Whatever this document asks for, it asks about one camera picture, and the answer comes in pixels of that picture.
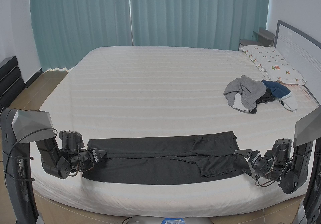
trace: pillowcase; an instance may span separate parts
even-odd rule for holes
[[[247,45],[240,50],[255,63],[267,80],[286,84],[305,84],[302,75],[285,61],[275,47]]]

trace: black garment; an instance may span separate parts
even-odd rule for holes
[[[265,94],[261,96],[258,100],[256,100],[256,106],[250,112],[250,114],[256,114],[256,108],[258,104],[266,104],[268,102],[273,102],[274,100],[275,100],[275,96],[272,94],[271,89],[267,87]]]
[[[209,135],[94,139],[88,149],[106,150],[106,161],[82,174],[111,183],[178,185],[243,174],[246,160],[232,131]]]

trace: pile of clothes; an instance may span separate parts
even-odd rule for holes
[[[231,81],[223,94],[228,105],[241,112],[255,114],[258,104],[273,102],[275,99],[290,111],[296,112],[298,109],[294,94],[276,81],[255,81],[242,75]]]

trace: wooden floor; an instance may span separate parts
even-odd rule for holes
[[[67,75],[67,72],[47,71],[36,79],[15,99],[10,107],[38,110],[50,93]],[[110,216],[80,210],[44,198],[34,191],[38,210],[42,213],[45,224],[121,224],[125,217]],[[212,217],[214,224],[278,224],[292,222],[303,196],[292,198],[277,205],[247,214]],[[14,224],[15,216],[4,184],[4,175],[0,171],[0,224]]]

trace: white cloth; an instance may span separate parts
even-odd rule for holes
[[[293,138],[295,122],[317,108],[314,99],[291,88],[299,109],[279,102],[244,114],[226,103],[223,91],[242,74],[263,75],[243,52],[183,47],[102,47],[88,53],[43,103],[54,128],[75,130],[89,139],[184,136],[232,130],[240,149],[264,154],[277,138]],[[57,139],[59,148],[61,140]],[[246,174],[197,184],[152,186],[59,179],[42,169],[30,143],[33,187],[57,202],[118,216],[180,218],[220,216],[263,209],[306,193],[308,181],[292,194],[278,183],[256,187]],[[309,180],[312,169],[310,161]]]
[[[294,94],[292,93],[292,91],[287,94],[286,96],[282,97],[279,99],[280,102],[283,101],[283,104],[284,104],[284,108],[285,109],[288,109],[292,112],[296,112],[297,109],[298,109],[298,102],[297,100],[295,99],[295,96]]]
[[[241,102],[241,95],[240,93],[236,93],[234,98],[233,108],[239,109],[242,112],[249,112],[250,110],[247,109]]]

